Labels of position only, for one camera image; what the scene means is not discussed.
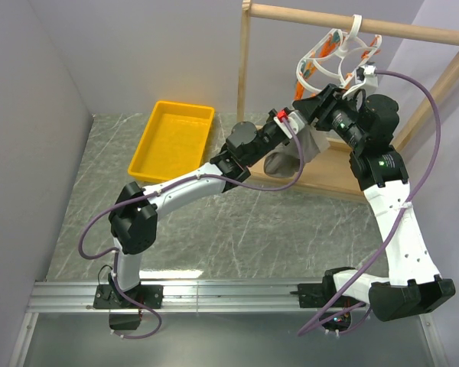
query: marble tabletop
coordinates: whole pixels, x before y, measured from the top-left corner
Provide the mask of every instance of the marble tabletop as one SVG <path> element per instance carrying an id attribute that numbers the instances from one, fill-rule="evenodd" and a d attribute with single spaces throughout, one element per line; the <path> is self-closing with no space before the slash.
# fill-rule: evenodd
<path id="1" fill-rule="evenodd" d="M 95 261 L 77 252 L 80 232 L 90 218 L 117 199 L 133 181 L 127 167 L 149 115 L 95 115 L 76 177 L 49 281 L 96 279 L 111 255 Z M 264 114 L 246 120 L 262 124 Z M 236 114 L 217 113 L 205 158 L 220 149 Z M 156 243 L 144 253 L 142 270 L 163 278 L 321 277 L 340 266 L 357 267 L 379 247 L 380 234 L 370 208 L 311 193 L 263 193 L 235 188 L 198 200 L 163 218 Z M 112 245 L 107 218 L 85 241 L 88 253 Z M 382 256 L 370 274 L 387 276 Z"/>

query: gray wall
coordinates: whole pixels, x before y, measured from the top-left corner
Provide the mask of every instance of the gray wall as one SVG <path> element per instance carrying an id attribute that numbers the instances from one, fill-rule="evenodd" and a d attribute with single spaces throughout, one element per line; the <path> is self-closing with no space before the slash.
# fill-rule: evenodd
<path id="1" fill-rule="evenodd" d="M 459 0 L 425 0 L 415 24 L 459 29 Z M 448 65 L 458 47 L 404 41 L 391 62 L 390 69 L 400 71 L 431 86 Z M 406 82 L 384 79 L 382 91 L 400 102 L 406 120 L 423 98 Z M 441 150 L 430 179 L 413 200 L 425 243 L 435 264 L 445 278 L 454 279 L 457 294 L 433 317 L 452 366 L 459 366 L 459 83 L 441 105 Z M 430 160 L 434 144 L 433 120 L 407 146 L 404 156 L 413 184 L 416 184 Z"/>
<path id="2" fill-rule="evenodd" d="M 0 366 L 52 255 L 90 115 L 32 7 L 0 1 Z"/>
<path id="3" fill-rule="evenodd" d="M 262 3 L 411 23 L 422 0 Z M 31 0 L 92 112 L 150 112 L 158 99 L 236 110 L 241 0 Z M 327 32 L 252 19 L 247 111 L 294 96 L 298 60 Z M 386 38 L 387 67 L 400 44 Z"/>

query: wooden frame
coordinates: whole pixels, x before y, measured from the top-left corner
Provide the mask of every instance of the wooden frame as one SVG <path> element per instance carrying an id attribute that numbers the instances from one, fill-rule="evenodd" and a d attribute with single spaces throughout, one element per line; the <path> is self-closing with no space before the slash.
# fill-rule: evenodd
<path id="1" fill-rule="evenodd" d="M 353 17 L 345 15 L 318 13 L 278 6 L 253 4 L 252 0 L 243 0 L 242 22 L 239 49 L 239 80 L 237 99 L 237 119 L 243 120 L 245 112 L 246 74 L 250 37 L 250 19 L 264 18 L 276 21 L 311 24 L 326 28 L 350 29 Z M 381 34 L 417 41 L 434 42 L 459 46 L 459 31 L 421 27 L 412 24 L 401 24 L 390 21 L 363 19 L 360 26 L 363 33 Z M 454 84 L 459 80 L 459 52 L 449 63 L 431 88 L 431 94 L 437 103 L 441 103 Z M 431 116 L 431 106 L 427 99 L 415 110 L 403 129 L 397 134 L 393 144 L 401 151 L 415 136 L 425 121 Z M 296 183 L 302 190 L 325 193 L 350 200 L 363 200 L 355 177 L 349 167 L 350 149 L 342 141 L 329 139 L 330 149 L 316 157 L 304 169 L 301 179 Z M 252 176 L 257 180 L 283 184 L 287 180 L 273 179 L 263 173 L 263 162 L 252 167 Z"/>

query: gray cloth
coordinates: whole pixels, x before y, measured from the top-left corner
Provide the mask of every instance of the gray cloth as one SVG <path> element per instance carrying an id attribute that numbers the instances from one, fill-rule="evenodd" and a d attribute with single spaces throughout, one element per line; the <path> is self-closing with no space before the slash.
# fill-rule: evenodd
<path id="1" fill-rule="evenodd" d="M 326 151 L 330 144 L 324 132 L 319 132 L 309 125 L 298 133 L 304 155 L 304 163 L 309 163 L 322 151 Z M 270 152 L 263 164 L 263 170 L 267 176 L 286 178 L 292 177 L 299 170 L 298 147 L 294 139 L 286 146 L 279 145 Z"/>

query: yellow plastic container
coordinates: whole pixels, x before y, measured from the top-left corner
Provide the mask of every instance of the yellow plastic container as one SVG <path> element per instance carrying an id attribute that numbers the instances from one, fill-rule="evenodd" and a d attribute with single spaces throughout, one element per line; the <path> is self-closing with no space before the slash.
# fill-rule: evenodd
<path id="1" fill-rule="evenodd" d="M 128 174 L 159 184 L 197 169 L 213 117 L 212 107 L 156 102 Z"/>

